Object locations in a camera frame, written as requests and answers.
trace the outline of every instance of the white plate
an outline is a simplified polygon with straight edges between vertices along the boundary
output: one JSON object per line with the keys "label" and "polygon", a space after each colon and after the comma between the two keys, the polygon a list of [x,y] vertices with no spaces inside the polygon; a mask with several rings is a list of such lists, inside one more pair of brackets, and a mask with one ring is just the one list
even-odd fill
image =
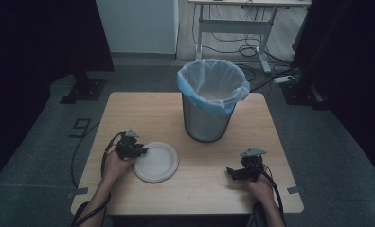
{"label": "white plate", "polygon": [[147,153],[134,163],[137,176],[149,183],[159,183],[172,176],[179,164],[176,150],[164,142],[153,142],[144,147],[148,148]]}

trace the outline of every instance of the person's left hand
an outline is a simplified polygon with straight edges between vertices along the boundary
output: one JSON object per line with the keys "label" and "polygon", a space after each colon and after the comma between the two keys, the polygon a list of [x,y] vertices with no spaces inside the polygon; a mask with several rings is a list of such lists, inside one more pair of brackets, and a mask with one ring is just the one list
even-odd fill
{"label": "person's left hand", "polygon": [[118,178],[125,174],[129,166],[134,163],[135,159],[121,160],[116,151],[110,151],[105,161],[104,176],[116,181]]}

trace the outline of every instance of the blue plastic bag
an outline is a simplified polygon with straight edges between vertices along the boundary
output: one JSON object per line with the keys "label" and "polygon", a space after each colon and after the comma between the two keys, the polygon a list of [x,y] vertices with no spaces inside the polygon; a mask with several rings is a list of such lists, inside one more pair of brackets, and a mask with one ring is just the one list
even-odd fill
{"label": "blue plastic bag", "polygon": [[197,60],[178,72],[178,88],[204,111],[231,114],[250,92],[242,70],[227,60]]}

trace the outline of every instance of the cable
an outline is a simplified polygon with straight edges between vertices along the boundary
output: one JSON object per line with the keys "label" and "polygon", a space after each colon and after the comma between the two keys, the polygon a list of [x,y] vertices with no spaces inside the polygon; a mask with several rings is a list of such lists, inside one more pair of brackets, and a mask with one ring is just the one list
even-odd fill
{"label": "cable", "polygon": [[[102,155],[102,161],[101,161],[101,177],[103,176],[104,174],[104,168],[105,168],[105,161],[107,159],[107,154],[108,154],[108,151],[110,150],[111,146],[114,144],[114,141],[116,140],[116,138],[123,132],[120,132],[118,133],[116,136],[114,136],[114,138],[108,143],[108,146],[107,148],[104,150],[104,154]],[[108,198],[107,200],[99,207],[97,207],[96,209],[94,209],[92,212],[88,213],[86,216],[84,216],[83,218],[81,218],[78,222],[75,223],[75,227],[78,227],[78,226],[81,226],[86,220],[88,220],[89,218],[91,218],[92,216],[96,215],[98,212],[100,212],[102,209],[105,208],[105,212],[106,212],[106,207],[108,205],[108,203],[110,203],[111,201],[111,192],[110,194],[108,194]]]}
{"label": "cable", "polygon": [[271,173],[271,169],[266,164],[263,164],[263,166],[267,168],[267,170],[270,172],[270,177],[273,178],[273,173]]}
{"label": "cable", "polygon": [[271,186],[274,188],[274,191],[276,192],[277,201],[278,201],[278,208],[279,208],[279,213],[281,215],[281,219],[284,222],[285,226],[287,226],[286,223],[285,223],[285,218],[284,218],[284,207],[282,205],[282,199],[281,199],[281,196],[279,195],[279,191],[278,191],[276,182],[274,182],[273,178],[270,175],[268,175],[264,170],[262,170],[260,167],[258,167],[257,165],[251,164],[251,166],[253,166],[257,171],[259,171],[271,183]]}
{"label": "cable", "polygon": [[238,65],[240,68],[242,68],[242,69],[246,69],[246,70],[248,70],[249,72],[251,72],[251,73],[254,75],[252,79],[250,79],[250,80],[247,79],[248,81],[252,81],[252,80],[254,80],[254,78],[257,76],[257,73],[260,73],[260,74],[262,74],[262,75],[265,77],[265,79],[264,79],[262,82],[258,83],[254,88],[250,89],[250,92],[252,93],[252,92],[255,92],[257,89],[260,89],[261,87],[264,87],[265,85],[269,84],[270,89],[269,89],[269,91],[268,91],[266,94],[264,94],[264,96],[268,96],[268,95],[271,94],[272,87],[271,87],[271,83],[270,83],[270,82],[271,82],[273,79],[275,79],[275,78],[279,78],[279,77],[281,77],[282,75],[285,75],[285,74],[289,73],[289,72],[292,71],[292,70],[295,70],[295,71],[293,71],[293,72],[291,73],[291,75],[294,75],[294,74],[297,74],[297,73],[300,72],[300,69],[296,69],[296,68],[289,68],[289,69],[287,69],[287,70],[284,70],[284,71],[278,72],[278,71],[276,70],[276,66],[286,66],[286,65],[274,65],[274,66],[273,66],[273,70],[276,71],[277,73],[276,73],[275,75],[269,75],[269,74],[265,74],[264,72],[261,72],[260,70],[257,70],[257,69],[255,69],[255,68],[252,68],[252,67],[250,67],[250,66],[248,66],[248,65],[244,65],[244,64],[237,64],[237,65]]}
{"label": "cable", "polygon": [[249,71],[252,75],[253,75],[253,77],[252,78],[250,78],[250,79],[246,79],[248,82],[250,82],[250,81],[252,81],[252,80],[254,80],[255,78],[256,78],[256,76],[257,76],[257,74],[256,74],[256,70],[254,69],[254,68],[252,68],[252,67],[250,67],[250,66],[248,66],[248,65],[245,65],[245,64],[236,64],[242,71]]}
{"label": "cable", "polygon": [[84,138],[90,133],[90,131],[92,131],[96,126],[99,125],[99,122],[97,124],[95,124],[92,128],[90,128],[87,133],[85,133],[82,137],[81,137],[81,140],[78,142],[78,145],[76,146],[75,150],[73,151],[73,156],[72,156],[72,161],[70,163],[70,176],[72,177],[72,182],[73,182],[73,185],[78,188],[78,184],[76,183],[76,180],[75,180],[75,175],[74,175],[74,170],[73,170],[73,163],[75,162],[75,157],[76,157],[76,153],[78,152],[78,149],[81,145],[81,142],[83,142]]}
{"label": "cable", "polygon": [[[193,17],[192,17],[193,22],[192,22],[192,27],[191,27],[191,33],[192,33],[192,37],[193,37],[193,42],[195,42],[195,43],[197,44],[196,39],[195,39],[195,37],[194,37],[194,29],[193,29],[193,28],[194,28],[194,21],[195,21],[195,14],[196,14],[196,7],[197,7],[197,5],[194,6]],[[246,14],[243,16],[243,19],[249,20],[249,17],[250,17],[250,19],[252,19],[253,21],[256,21],[256,20],[257,20],[257,17],[258,17],[258,14],[259,14],[259,9],[260,9],[260,7],[256,7],[256,14],[255,14],[255,16],[254,16],[254,18],[253,18],[253,15],[252,15],[252,14],[255,13],[255,12],[254,12],[254,7],[250,5],[250,6],[249,6],[249,10],[248,10],[248,11],[246,12]],[[263,7],[262,9],[263,9],[263,12],[262,12],[262,15],[261,15],[261,20],[263,21],[263,20],[264,20],[265,11],[266,11],[266,7]],[[218,16],[220,17],[220,19],[222,19],[222,16],[221,16],[220,13],[219,13],[219,9],[218,9],[218,6],[217,6],[217,5],[216,5],[216,10],[217,10],[217,14],[218,14]],[[210,7],[210,6],[208,7],[208,13],[209,13],[209,16],[211,17],[211,7]],[[259,42],[259,45],[261,45],[261,42],[262,42],[262,40],[261,40],[261,39],[262,39],[262,36],[261,36],[261,35],[260,35],[260,38],[259,38],[259,39],[255,39],[255,38],[248,38],[249,35],[246,34],[244,39],[235,39],[235,40],[222,40],[222,39],[216,37],[216,36],[214,35],[214,33],[212,33],[212,36],[213,36],[213,38],[214,38],[215,40],[220,41],[220,42],[241,42],[241,41],[245,41],[246,45],[242,45],[242,46],[240,46],[239,49],[236,50],[236,51],[220,51],[220,50],[217,50],[217,49],[212,48],[212,47],[207,46],[207,45],[202,45],[202,48],[207,48],[207,49],[210,49],[210,50],[212,50],[212,51],[214,51],[214,52],[217,52],[217,53],[220,53],[220,54],[235,54],[235,53],[240,53],[240,54],[241,54],[242,56],[244,56],[245,58],[253,58],[253,57],[257,56],[257,54],[258,54],[258,51],[257,51],[257,49],[256,49],[256,46],[255,46],[255,45],[251,45],[251,44],[249,44],[249,43],[248,43],[249,40],[251,40],[251,41],[258,41],[258,42]],[[267,55],[267,57],[269,57],[270,59],[273,59],[273,60],[275,60],[275,61],[277,61],[277,62],[280,62],[280,63],[292,64],[293,61],[280,59],[280,58],[278,58],[278,57],[272,55],[272,54],[268,51],[268,47],[267,47],[267,46],[265,46],[265,47],[266,47],[266,51],[264,51],[264,53],[265,53],[265,54]],[[252,50],[254,53],[253,53],[253,54],[245,54],[244,52],[246,52],[247,50]]]}

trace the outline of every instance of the metal trash can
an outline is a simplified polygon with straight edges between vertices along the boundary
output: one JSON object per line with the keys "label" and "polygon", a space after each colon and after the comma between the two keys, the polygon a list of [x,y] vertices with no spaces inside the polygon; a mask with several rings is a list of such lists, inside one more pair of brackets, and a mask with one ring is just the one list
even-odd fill
{"label": "metal trash can", "polygon": [[185,130],[199,142],[223,137],[238,101],[249,95],[242,70],[226,60],[198,60],[178,72]]}

